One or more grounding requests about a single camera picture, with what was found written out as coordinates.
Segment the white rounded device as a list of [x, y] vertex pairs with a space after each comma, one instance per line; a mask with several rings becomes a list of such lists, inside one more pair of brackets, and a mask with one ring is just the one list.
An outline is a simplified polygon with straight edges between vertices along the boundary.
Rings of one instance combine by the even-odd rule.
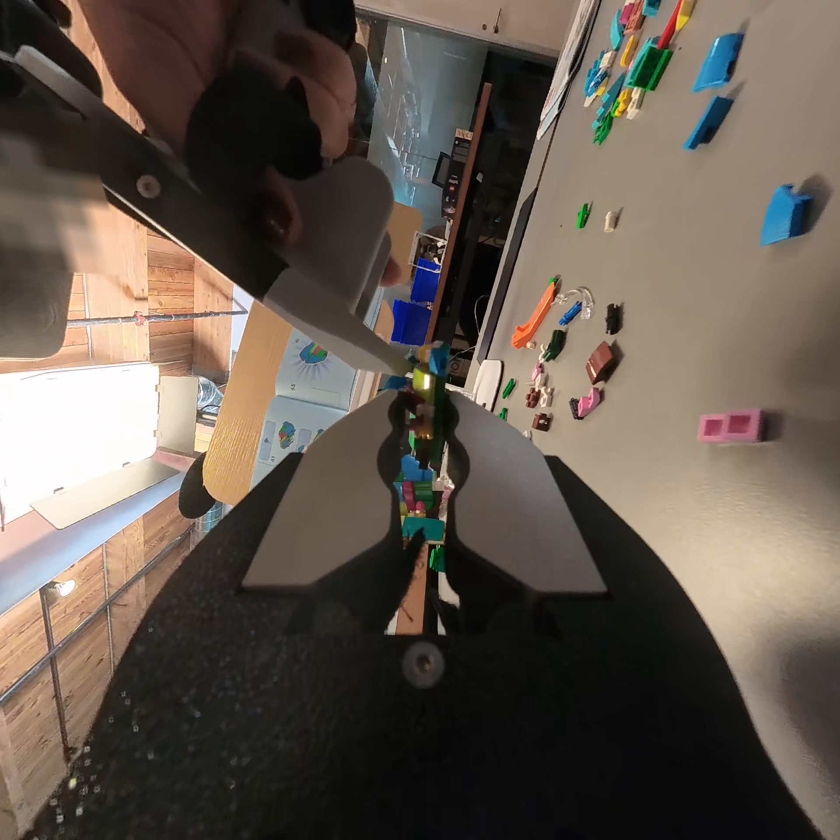
[[474, 402], [488, 411], [492, 411], [501, 388], [504, 373], [502, 360], [483, 360], [476, 375], [473, 389]]

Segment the white paper sheet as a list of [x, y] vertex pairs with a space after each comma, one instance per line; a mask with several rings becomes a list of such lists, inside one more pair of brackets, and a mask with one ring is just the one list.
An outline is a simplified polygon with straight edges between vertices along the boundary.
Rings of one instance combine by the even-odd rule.
[[543, 104], [536, 140], [550, 130], [560, 115], [572, 80], [579, 72], [588, 46], [601, 1], [581, 1], [575, 12], [570, 32], [554, 69], [548, 96]]

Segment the blue curved lego brick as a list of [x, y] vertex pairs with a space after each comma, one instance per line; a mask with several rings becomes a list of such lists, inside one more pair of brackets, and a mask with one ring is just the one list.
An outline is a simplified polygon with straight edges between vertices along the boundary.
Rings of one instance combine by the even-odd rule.
[[728, 116], [733, 103], [734, 99], [729, 97], [716, 96], [711, 99], [695, 128], [684, 142], [684, 150], [695, 151], [701, 145], [709, 144]]
[[793, 184], [778, 186], [766, 209], [759, 244], [775, 245], [804, 234], [813, 196], [797, 192]]
[[729, 84], [742, 47], [742, 31], [716, 37], [702, 60], [691, 92], [723, 88]]

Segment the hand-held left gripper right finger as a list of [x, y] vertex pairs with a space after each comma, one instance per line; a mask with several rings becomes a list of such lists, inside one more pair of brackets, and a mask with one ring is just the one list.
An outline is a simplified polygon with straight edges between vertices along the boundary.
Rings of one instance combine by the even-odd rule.
[[463, 395], [447, 402], [445, 575], [461, 611], [600, 599], [607, 586], [542, 451]]

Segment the metal ceiling pipe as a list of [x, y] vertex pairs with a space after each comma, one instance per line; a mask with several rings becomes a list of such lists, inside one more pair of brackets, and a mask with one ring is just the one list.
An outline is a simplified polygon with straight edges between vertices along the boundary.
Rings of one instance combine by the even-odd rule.
[[235, 311], [200, 311], [200, 312], [183, 312], [183, 313], [152, 313], [152, 314], [143, 314], [139, 311], [136, 311], [131, 316], [124, 316], [124, 317], [106, 317], [106, 318], [81, 318], [81, 319], [69, 319], [67, 321], [67, 327], [76, 329], [76, 328], [92, 328], [97, 326], [102, 327], [110, 327], [110, 326], [126, 326], [126, 325], [133, 325], [136, 327], [142, 327], [147, 324], [152, 323], [165, 323], [165, 322], [184, 322], [184, 321], [194, 321], [194, 320], [203, 320], [203, 319], [223, 319], [223, 318], [235, 318], [239, 316], [246, 316], [249, 314], [249, 310], [239, 309]]

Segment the light wooden side table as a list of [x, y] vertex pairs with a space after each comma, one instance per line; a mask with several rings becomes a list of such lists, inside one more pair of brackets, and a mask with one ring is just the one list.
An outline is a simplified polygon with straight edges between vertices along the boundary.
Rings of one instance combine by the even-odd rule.
[[216, 501], [235, 506], [259, 483], [253, 483], [259, 437], [292, 329], [252, 304], [203, 465], [204, 486]]

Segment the lego instruction booklet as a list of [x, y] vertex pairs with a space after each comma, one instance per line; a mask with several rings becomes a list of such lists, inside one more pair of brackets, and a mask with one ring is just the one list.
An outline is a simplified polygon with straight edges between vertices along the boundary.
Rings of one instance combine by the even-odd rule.
[[259, 437], [253, 483], [289, 455], [304, 454], [350, 410], [357, 371], [292, 329]]

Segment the orange brick separator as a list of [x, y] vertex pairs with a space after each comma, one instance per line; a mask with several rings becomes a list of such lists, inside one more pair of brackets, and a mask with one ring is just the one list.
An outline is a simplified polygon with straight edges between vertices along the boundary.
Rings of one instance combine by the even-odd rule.
[[526, 348], [532, 342], [540, 325], [549, 314], [554, 300], [558, 294], [558, 285], [560, 277], [554, 276], [546, 286], [537, 307], [534, 309], [530, 319], [523, 324], [519, 324], [511, 335], [511, 346], [516, 350]]

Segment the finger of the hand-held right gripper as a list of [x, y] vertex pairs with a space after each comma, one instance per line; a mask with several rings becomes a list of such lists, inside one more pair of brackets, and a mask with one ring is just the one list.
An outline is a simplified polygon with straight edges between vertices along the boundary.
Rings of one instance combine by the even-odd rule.
[[404, 353], [369, 329], [335, 293], [296, 269], [283, 270], [262, 302], [356, 370], [405, 376], [413, 368]]

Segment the black desktop equipment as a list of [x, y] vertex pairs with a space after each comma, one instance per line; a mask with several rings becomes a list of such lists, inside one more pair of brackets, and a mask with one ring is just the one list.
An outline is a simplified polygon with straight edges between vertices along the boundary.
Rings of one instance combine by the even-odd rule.
[[452, 154], [441, 152], [433, 174], [433, 184], [442, 191], [441, 214], [447, 221], [454, 221], [459, 201], [459, 190], [466, 168], [469, 151], [467, 148], [453, 150]]

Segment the white ceiling light panel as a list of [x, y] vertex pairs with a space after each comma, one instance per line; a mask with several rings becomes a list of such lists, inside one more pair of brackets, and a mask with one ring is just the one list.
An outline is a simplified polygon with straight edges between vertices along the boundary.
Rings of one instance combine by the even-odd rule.
[[57, 530], [181, 472], [193, 454], [199, 378], [130, 362], [1, 376], [2, 528], [33, 512]]

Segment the rainbow lego build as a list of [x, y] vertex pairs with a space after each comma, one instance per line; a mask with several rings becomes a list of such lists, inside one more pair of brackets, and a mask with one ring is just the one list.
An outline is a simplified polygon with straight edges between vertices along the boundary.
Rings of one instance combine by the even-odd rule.
[[410, 539], [422, 534], [427, 546], [428, 569], [444, 573], [448, 501], [455, 488], [447, 473], [445, 436], [449, 345], [425, 344], [409, 361], [410, 372], [389, 384], [402, 394], [405, 403], [408, 446], [393, 486], [403, 537]]

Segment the pile of mixed lego pieces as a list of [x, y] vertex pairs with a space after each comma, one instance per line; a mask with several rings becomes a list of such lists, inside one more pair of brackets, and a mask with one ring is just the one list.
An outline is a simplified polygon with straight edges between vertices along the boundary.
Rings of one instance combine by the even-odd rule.
[[645, 33], [663, 3], [627, 1], [610, 22], [608, 49], [596, 55], [584, 76], [584, 106], [594, 108], [592, 141], [602, 145], [619, 119], [634, 119], [645, 96], [655, 91], [675, 54], [678, 32], [688, 23], [696, 2], [675, 2], [660, 33]]

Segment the person's right hand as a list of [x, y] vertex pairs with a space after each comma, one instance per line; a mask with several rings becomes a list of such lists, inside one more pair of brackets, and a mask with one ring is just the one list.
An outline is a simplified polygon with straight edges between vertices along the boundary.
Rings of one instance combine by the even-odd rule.
[[356, 110], [352, 2], [88, 1], [117, 89], [197, 189], [295, 243], [292, 191], [347, 150]]

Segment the pink hollow lego brick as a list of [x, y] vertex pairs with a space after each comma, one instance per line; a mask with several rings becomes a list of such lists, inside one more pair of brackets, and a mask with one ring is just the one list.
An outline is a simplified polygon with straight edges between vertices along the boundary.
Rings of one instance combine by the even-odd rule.
[[754, 445], [764, 440], [765, 412], [740, 409], [700, 417], [697, 440], [708, 445]]

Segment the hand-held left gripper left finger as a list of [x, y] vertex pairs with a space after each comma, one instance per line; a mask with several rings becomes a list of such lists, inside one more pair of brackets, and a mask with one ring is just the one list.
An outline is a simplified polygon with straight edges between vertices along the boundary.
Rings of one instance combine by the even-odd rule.
[[415, 571], [393, 484], [402, 467], [406, 394], [384, 392], [315, 438], [242, 580], [249, 594], [334, 602], [384, 631]]

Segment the brown lego slope brick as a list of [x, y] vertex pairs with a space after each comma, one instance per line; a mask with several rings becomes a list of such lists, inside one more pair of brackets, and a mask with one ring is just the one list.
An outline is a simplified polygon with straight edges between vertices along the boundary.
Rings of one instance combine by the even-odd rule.
[[612, 343], [601, 342], [591, 353], [585, 364], [585, 371], [592, 385], [599, 385], [609, 380], [618, 359]]

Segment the brown wooden desk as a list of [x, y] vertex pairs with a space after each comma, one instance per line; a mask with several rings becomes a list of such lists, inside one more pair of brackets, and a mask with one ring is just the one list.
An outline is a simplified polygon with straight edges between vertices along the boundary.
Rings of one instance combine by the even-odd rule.
[[476, 161], [480, 146], [480, 139], [484, 129], [487, 111], [489, 108], [490, 94], [492, 85], [485, 82], [480, 90], [479, 101], [476, 110], [476, 118], [472, 128], [472, 137], [469, 142], [469, 149], [465, 161], [464, 170], [459, 180], [458, 201], [455, 208], [455, 215], [452, 220], [451, 230], [447, 240], [446, 249], [444, 252], [444, 261], [440, 271], [440, 279], [438, 282], [436, 296], [432, 307], [432, 314], [427, 330], [427, 340], [435, 340], [435, 335], [438, 332], [438, 326], [444, 317], [443, 309], [445, 297], [451, 287], [454, 286], [452, 277], [454, 276], [455, 253], [457, 246], [463, 238], [463, 234], [467, 229], [467, 215], [469, 208], [469, 190], [472, 182], [472, 177], [476, 169]]

